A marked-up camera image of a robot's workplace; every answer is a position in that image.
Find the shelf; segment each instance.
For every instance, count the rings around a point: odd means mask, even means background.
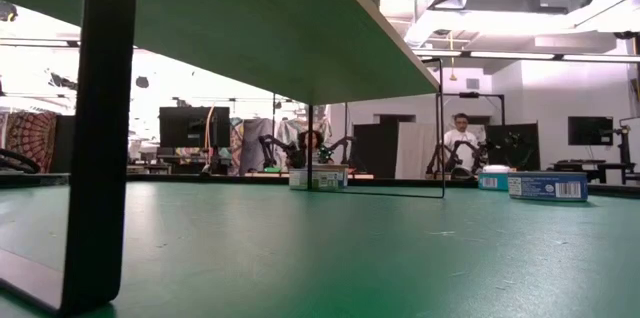
[[[82,0],[8,1],[80,22]],[[311,104],[437,86],[370,0],[138,0],[136,45]]]

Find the table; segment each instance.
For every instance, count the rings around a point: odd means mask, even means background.
[[[607,184],[607,171],[617,170],[621,172],[622,184],[627,184],[627,180],[634,180],[628,170],[632,170],[635,164],[625,163],[583,163],[583,162],[558,162],[553,164],[553,170],[562,172],[585,172],[589,181],[597,179],[600,184]]]
[[[289,172],[256,172],[246,173],[245,177],[289,178]],[[374,179],[373,174],[349,174],[349,179]]]
[[[371,188],[412,193],[418,188]],[[68,187],[3,190],[0,247],[61,268]],[[85,317],[636,317],[640,202],[127,186],[120,295]],[[38,316],[0,292],[3,318]]]
[[[127,173],[131,174],[171,174],[170,164],[130,164]]]

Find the ceiling light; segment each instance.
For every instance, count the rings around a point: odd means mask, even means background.
[[[504,59],[553,59],[551,53],[507,53],[507,52],[471,52],[474,58],[504,58]]]
[[[15,5],[0,0],[0,22],[13,22],[18,16]]]
[[[69,45],[66,41],[55,40],[38,40],[38,39],[1,39],[0,46],[14,47],[66,47]]]
[[[578,62],[640,63],[640,56],[567,54],[562,59],[566,61],[578,61]]]
[[[459,57],[462,52],[447,50],[431,50],[431,49],[414,49],[416,55],[429,55],[432,57]]]

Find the white wall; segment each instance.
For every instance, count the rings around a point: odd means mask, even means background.
[[[627,54],[624,42],[609,54]],[[589,159],[585,147],[568,145],[569,116],[632,116],[630,65],[522,61],[493,75],[495,93],[506,95],[507,122],[539,124],[542,168],[560,159]],[[595,159],[619,161],[613,147],[592,147]],[[619,182],[619,174],[610,176]]]
[[[454,74],[457,78],[456,81],[450,80],[450,68],[445,68],[443,71],[443,77],[445,80],[443,87],[445,93],[460,93],[468,91],[466,89],[467,78],[480,79],[480,89],[477,91],[480,93],[491,93],[491,76],[484,75],[482,69],[458,68],[455,69]],[[500,102],[497,99],[493,101],[495,106],[484,98],[460,99],[458,97],[445,97],[444,102],[446,103],[444,109],[445,124],[448,123],[451,116],[460,112],[464,112],[468,115],[499,116],[499,113],[497,113],[499,112],[499,109],[496,109],[496,107],[500,107]],[[338,140],[345,135],[344,113],[344,104],[332,104],[329,107],[329,117],[333,130],[333,141]],[[435,96],[420,95],[349,103],[347,135],[352,134],[352,126],[355,124],[375,123],[374,116],[378,114],[415,115],[416,122],[435,123]],[[334,156],[342,156],[341,148],[336,150]]]
[[[515,62],[491,77],[494,94],[504,94],[507,124],[522,123],[524,113],[522,91],[522,62]]]

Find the white curtain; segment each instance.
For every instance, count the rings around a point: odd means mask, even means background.
[[[437,141],[435,124],[400,123],[396,179],[425,179]]]

